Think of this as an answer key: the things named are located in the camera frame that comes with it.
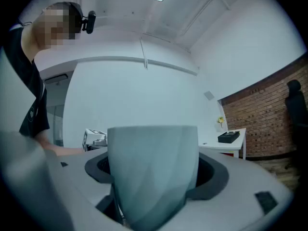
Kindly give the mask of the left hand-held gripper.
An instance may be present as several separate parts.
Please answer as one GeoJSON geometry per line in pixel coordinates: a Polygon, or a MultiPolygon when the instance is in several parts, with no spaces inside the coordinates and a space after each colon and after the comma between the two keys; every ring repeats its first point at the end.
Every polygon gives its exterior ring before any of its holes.
{"type": "Polygon", "coordinates": [[[82,142],[83,151],[97,150],[107,147],[107,134],[95,129],[86,129],[82,142]]]}

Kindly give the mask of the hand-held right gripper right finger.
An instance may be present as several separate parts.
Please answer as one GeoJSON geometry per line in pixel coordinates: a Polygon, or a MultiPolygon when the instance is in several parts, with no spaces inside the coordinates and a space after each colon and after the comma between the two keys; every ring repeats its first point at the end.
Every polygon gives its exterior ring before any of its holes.
{"type": "Polygon", "coordinates": [[[208,200],[187,200],[158,231],[266,231],[293,200],[293,193],[260,165],[224,154],[201,151],[214,168],[208,200]]]}

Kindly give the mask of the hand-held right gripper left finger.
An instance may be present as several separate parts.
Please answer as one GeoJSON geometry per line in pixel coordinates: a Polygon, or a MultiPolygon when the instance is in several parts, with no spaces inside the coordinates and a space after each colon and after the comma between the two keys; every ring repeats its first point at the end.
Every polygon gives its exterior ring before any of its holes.
{"type": "Polygon", "coordinates": [[[45,151],[53,184],[72,220],[74,231],[125,231],[96,208],[111,193],[111,184],[99,183],[85,171],[88,160],[107,152],[101,148],[82,154],[56,156],[45,151]]]}

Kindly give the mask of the black box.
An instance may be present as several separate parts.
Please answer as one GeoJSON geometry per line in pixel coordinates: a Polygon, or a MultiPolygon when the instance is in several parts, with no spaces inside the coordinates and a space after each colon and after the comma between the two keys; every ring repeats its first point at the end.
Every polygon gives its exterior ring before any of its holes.
{"type": "Polygon", "coordinates": [[[219,143],[233,143],[240,136],[239,131],[225,132],[218,136],[219,143]]]}

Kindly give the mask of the white mug teal inside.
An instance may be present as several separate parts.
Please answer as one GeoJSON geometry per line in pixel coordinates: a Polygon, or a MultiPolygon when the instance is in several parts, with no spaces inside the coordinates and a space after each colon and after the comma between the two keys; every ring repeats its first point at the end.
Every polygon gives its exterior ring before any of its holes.
{"type": "Polygon", "coordinates": [[[115,193],[129,226],[159,229],[196,186],[197,127],[114,127],[107,131],[107,145],[115,193]]]}

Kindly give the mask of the person's left forearm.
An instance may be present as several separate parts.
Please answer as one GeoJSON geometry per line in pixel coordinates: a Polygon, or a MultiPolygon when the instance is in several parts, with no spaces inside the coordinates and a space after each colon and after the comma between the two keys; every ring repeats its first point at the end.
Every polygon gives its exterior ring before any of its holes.
{"type": "Polygon", "coordinates": [[[52,144],[47,136],[47,130],[43,130],[35,136],[35,140],[45,150],[51,150],[56,153],[57,156],[81,154],[84,152],[82,148],[65,148],[52,144]]]}

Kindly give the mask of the white desk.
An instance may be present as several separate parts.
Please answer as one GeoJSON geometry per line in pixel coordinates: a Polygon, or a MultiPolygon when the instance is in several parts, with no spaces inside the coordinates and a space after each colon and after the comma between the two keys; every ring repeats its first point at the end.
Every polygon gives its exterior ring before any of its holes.
{"type": "Polygon", "coordinates": [[[217,132],[209,139],[199,139],[199,147],[205,148],[213,152],[232,154],[233,157],[239,158],[239,152],[243,150],[243,160],[246,159],[246,128],[227,130],[225,132],[217,132]],[[232,143],[222,143],[218,141],[218,137],[224,133],[239,132],[239,137],[232,143]]]}

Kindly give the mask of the ceiling air conditioner unit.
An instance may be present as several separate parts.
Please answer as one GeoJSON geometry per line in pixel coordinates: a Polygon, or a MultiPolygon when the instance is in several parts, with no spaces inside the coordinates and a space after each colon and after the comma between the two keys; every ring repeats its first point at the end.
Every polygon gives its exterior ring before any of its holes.
{"type": "Polygon", "coordinates": [[[67,74],[60,74],[57,76],[53,76],[50,78],[47,78],[44,80],[45,84],[51,84],[51,83],[57,83],[60,82],[62,80],[67,80],[68,79],[68,75],[67,74]]]}

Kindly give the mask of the yellow flowers in white vase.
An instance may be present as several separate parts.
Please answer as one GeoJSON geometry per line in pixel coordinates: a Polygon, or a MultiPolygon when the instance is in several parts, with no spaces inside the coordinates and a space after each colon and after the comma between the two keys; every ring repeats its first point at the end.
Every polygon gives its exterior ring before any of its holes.
{"type": "Polygon", "coordinates": [[[225,131],[224,117],[222,117],[222,116],[217,118],[216,131],[217,132],[224,132],[225,131]]]}

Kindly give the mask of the person's black shirt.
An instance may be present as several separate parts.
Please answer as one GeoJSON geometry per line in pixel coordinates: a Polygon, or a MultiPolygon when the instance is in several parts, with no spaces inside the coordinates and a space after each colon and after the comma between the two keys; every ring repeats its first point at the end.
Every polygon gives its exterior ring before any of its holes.
{"type": "Polygon", "coordinates": [[[0,130],[35,137],[49,129],[47,91],[21,47],[22,27],[8,32],[0,49],[0,130]]]}

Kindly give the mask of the black office chair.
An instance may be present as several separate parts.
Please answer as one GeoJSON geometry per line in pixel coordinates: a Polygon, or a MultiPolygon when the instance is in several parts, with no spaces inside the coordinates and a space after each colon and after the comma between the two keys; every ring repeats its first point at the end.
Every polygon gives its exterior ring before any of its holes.
{"type": "Polygon", "coordinates": [[[308,150],[308,109],[301,84],[294,79],[287,83],[289,95],[285,105],[292,122],[292,139],[298,151],[308,150]]]}

